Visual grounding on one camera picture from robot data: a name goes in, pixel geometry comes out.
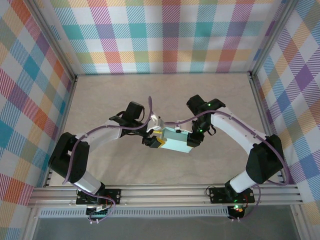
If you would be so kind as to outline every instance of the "yellow object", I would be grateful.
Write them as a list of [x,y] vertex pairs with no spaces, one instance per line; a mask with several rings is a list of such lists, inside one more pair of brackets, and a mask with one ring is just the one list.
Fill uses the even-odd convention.
[[158,147],[158,149],[161,148],[163,145],[165,145],[166,142],[163,141],[161,138],[156,137],[156,139],[157,139],[157,141],[158,141],[159,143],[161,143],[161,145]]

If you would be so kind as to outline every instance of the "vent grille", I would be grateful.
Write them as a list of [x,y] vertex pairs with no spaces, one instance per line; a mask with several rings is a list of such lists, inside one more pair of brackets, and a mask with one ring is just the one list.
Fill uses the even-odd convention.
[[214,207],[128,207],[115,209],[113,217],[206,217],[228,216],[228,208]]
[[41,218],[77,218],[85,217],[86,209],[72,209],[72,208],[45,208],[41,210]]
[[[228,216],[226,206],[204,207],[119,207],[110,216],[113,218],[154,218],[154,217],[225,217]],[[83,218],[86,217],[85,208],[44,208],[40,212],[41,218]]]

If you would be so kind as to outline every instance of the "plaid backdrop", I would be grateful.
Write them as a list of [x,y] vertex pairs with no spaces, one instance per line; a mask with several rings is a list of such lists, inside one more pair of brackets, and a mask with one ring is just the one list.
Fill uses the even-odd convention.
[[21,231],[71,81],[23,0],[0,0],[0,240]]
[[37,2],[78,74],[123,74],[246,72],[285,1]]
[[320,0],[300,0],[258,73],[272,130],[320,236]]

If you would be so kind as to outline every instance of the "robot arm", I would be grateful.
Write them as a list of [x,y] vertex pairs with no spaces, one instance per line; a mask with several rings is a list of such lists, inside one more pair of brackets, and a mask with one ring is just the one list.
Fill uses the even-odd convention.
[[[247,130],[244,129],[243,126],[234,121],[234,119],[237,119],[236,116],[218,99],[205,102],[199,95],[195,95],[187,102],[187,106],[197,116],[197,119],[192,121],[192,124],[180,124],[177,126],[176,123],[171,123],[171,125],[175,126],[174,128],[164,128],[164,122],[154,113],[151,115],[148,124],[142,126],[143,123],[137,119],[140,117],[144,107],[136,102],[130,102],[126,111],[118,113],[103,124],[103,126],[113,125],[121,126],[122,128],[102,127],[88,135],[85,133],[72,135],[66,132],[60,137],[48,165],[52,170],[66,178],[71,151],[76,141],[81,138],[73,153],[73,165],[68,181],[88,193],[105,196],[105,185],[87,171],[88,155],[96,148],[125,135],[139,135],[142,137],[142,144],[150,148],[163,147],[189,152],[203,142],[204,133],[208,132],[210,127],[216,127],[233,138],[248,154],[245,170],[225,184],[224,190],[229,202],[252,186],[264,183],[283,168],[277,156],[265,144],[265,141],[267,141],[283,156],[282,145],[278,136],[266,136],[264,133],[238,120],[247,128]],[[216,112],[203,114],[206,111]],[[154,131],[159,130],[162,131],[160,137],[151,136]],[[90,201],[93,204],[101,204],[103,202],[99,198],[90,198]]]

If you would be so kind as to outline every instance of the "black mounting plate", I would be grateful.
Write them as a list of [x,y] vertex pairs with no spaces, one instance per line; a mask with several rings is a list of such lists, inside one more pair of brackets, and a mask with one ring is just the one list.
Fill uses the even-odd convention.
[[247,202],[252,204],[255,202],[254,192],[250,188],[230,199],[224,187],[210,187],[209,196],[212,204],[246,204]]
[[236,211],[233,206],[228,206],[228,213],[230,216],[228,216],[229,219],[237,219],[237,218],[243,218],[245,216],[246,209],[243,211]]
[[[120,199],[121,199],[121,189],[104,189],[104,193],[100,194],[101,196],[105,196],[105,197],[110,197],[111,199],[113,199],[115,201],[115,204],[119,204],[120,203]],[[76,205],[88,205],[88,201],[86,201],[83,198],[77,198],[75,201]]]

